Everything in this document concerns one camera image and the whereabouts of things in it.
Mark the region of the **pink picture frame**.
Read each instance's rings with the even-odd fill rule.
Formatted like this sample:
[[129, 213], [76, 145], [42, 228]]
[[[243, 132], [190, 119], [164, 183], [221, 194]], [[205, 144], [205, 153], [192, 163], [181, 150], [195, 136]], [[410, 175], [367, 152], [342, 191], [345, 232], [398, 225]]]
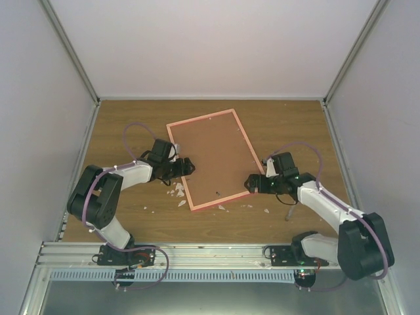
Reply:
[[196, 168], [181, 178], [191, 211], [248, 196], [249, 175], [265, 174], [234, 109], [169, 123], [167, 132]]

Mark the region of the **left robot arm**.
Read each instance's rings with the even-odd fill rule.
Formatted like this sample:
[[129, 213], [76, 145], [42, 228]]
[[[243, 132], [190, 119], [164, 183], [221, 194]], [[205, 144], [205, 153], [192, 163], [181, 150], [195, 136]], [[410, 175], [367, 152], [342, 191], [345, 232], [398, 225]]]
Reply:
[[116, 218], [121, 192], [155, 180], [168, 186], [171, 180], [194, 171], [191, 159], [178, 157], [176, 144], [157, 139], [151, 150], [127, 164], [86, 167], [70, 194], [66, 210], [113, 249], [112, 257], [119, 264], [127, 265], [135, 259], [135, 249], [132, 235]]

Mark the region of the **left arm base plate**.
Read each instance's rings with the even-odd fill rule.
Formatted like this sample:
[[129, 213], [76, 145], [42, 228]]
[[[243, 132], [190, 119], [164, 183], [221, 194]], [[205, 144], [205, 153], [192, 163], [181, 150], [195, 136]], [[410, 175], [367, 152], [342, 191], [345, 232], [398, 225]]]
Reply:
[[102, 245], [92, 261], [99, 266], [146, 267], [154, 264], [156, 248], [143, 246], [136, 251], [118, 251], [109, 245]]

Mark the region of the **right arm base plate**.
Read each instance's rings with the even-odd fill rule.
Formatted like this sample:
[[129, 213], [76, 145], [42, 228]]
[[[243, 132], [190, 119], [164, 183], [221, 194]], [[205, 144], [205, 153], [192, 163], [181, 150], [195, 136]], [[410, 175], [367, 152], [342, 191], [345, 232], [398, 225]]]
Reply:
[[262, 249], [264, 258], [270, 261], [271, 266], [275, 267], [323, 267], [329, 266], [327, 261], [304, 257], [297, 259], [290, 245], [266, 245]]

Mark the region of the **small screwdriver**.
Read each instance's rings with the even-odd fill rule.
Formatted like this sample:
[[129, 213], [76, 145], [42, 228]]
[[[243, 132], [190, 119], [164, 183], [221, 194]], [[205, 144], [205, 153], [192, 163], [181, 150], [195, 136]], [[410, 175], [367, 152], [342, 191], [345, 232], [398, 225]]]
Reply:
[[289, 220], [290, 220], [290, 218], [291, 218], [291, 217], [292, 217], [292, 215], [293, 215], [293, 212], [294, 212], [295, 207], [296, 207], [296, 205], [292, 205], [292, 206], [289, 208], [289, 211], [287, 212], [287, 215], [285, 216], [285, 221], [289, 221]]

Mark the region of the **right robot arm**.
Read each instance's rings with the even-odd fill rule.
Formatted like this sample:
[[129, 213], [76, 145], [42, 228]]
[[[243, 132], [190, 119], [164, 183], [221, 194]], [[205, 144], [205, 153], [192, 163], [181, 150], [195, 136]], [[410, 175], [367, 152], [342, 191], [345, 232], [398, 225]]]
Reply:
[[291, 260], [304, 266], [311, 260], [337, 264], [351, 280], [384, 278], [394, 265], [394, 254], [383, 218], [346, 204], [322, 186], [318, 177], [300, 173], [289, 152], [270, 156], [266, 173], [251, 174], [244, 182], [248, 192], [292, 198], [313, 210], [336, 232], [327, 237], [308, 231], [293, 237]]

